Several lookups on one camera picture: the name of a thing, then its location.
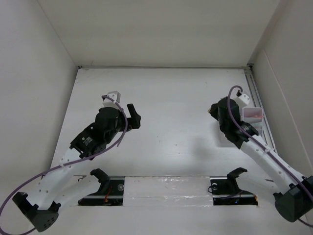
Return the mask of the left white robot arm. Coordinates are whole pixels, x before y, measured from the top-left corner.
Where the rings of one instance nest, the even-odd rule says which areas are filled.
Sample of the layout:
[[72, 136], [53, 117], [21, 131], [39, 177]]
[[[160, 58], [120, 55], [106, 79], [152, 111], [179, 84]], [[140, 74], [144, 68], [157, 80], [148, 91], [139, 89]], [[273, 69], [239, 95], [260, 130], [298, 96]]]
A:
[[15, 193], [13, 202], [36, 231], [41, 233], [50, 228], [60, 212], [72, 203], [87, 195], [104, 194], [111, 190], [110, 177], [99, 168], [68, 188], [66, 184], [96, 155], [104, 153], [118, 132], [140, 128], [141, 116], [134, 105], [128, 104], [127, 108], [128, 118], [115, 103], [100, 108], [95, 121], [70, 143], [57, 169], [45, 173], [32, 191]]

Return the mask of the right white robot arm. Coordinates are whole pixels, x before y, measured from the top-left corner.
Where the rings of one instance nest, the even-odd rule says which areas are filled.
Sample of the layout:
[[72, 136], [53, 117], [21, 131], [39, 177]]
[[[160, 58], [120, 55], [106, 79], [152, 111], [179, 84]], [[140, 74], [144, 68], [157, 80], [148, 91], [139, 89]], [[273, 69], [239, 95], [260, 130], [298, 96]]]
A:
[[227, 175], [226, 187], [230, 192], [244, 190], [266, 198], [288, 222], [300, 220], [313, 209], [312, 176], [295, 170], [269, 148], [259, 132], [241, 119], [236, 100], [222, 98], [211, 105], [208, 113], [219, 123], [226, 139], [269, 176], [254, 179], [247, 169], [239, 167]]

